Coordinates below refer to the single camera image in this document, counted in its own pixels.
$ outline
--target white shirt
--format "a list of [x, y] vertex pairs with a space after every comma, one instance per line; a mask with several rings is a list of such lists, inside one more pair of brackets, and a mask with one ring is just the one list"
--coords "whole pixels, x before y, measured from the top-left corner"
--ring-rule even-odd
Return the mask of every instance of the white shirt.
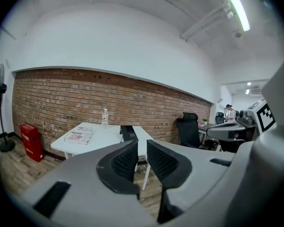
[[236, 111], [232, 110], [227, 110], [227, 114], [226, 117], [228, 118], [233, 118], [233, 119], [229, 119], [227, 121], [227, 123], [232, 123], [232, 122], [236, 122], [235, 117], [236, 117]]

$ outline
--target brick wall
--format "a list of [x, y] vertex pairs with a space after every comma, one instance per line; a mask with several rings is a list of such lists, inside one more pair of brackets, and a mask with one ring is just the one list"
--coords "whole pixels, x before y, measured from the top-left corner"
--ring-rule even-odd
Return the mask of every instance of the brick wall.
[[210, 103], [176, 90], [123, 76], [73, 69], [28, 70], [16, 73], [13, 124], [39, 128], [42, 147], [81, 122], [101, 123], [103, 108], [109, 124], [140, 125], [154, 139], [178, 143], [175, 119], [183, 112], [208, 118]]

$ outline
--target fan base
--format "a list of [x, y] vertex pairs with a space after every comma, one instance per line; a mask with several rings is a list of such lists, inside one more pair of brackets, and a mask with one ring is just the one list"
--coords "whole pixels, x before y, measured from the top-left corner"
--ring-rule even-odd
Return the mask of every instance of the fan base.
[[0, 144], [0, 151], [8, 152], [12, 150], [14, 147], [15, 147], [15, 142], [13, 142], [12, 140], [7, 140], [7, 142], [4, 141]]

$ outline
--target tube light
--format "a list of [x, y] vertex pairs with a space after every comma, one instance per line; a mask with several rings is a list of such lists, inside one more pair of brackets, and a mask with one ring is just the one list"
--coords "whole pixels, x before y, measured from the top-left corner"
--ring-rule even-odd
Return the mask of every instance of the tube light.
[[247, 15], [246, 15], [246, 12], [243, 8], [243, 5], [241, 3], [241, 0], [231, 0], [232, 4], [234, 5], [236, 11], [237, 11], [237, 14], [239, 16], [239, 19], [241, 21], [241, 24], [243, 26], [243, 30], [244, 31], [248, 31], [250, 30], [250, 26], [249, 26], [249, 22], [248, 22], [248, 19], [247, 19]]

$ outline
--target pedestal fan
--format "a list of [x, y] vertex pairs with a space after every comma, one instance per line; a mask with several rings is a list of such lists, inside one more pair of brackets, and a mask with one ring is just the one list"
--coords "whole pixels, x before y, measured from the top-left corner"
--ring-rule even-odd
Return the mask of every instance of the pedestal fan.
[[1, 121], [1, 127], [3, 132], [4, 141], [0, 144], [0, 150], [2, 152], [7, 152], [12, 150], [15, 147], [15, 142], [12, 140], [6, 140], [5, 132], [3, 129], [3, 123], [2, 123], [2, 99], [3, 94], [6, 92], [7, 86], [4, 84], [4, 66], [3, 64], [0, 65], [0, 121]]

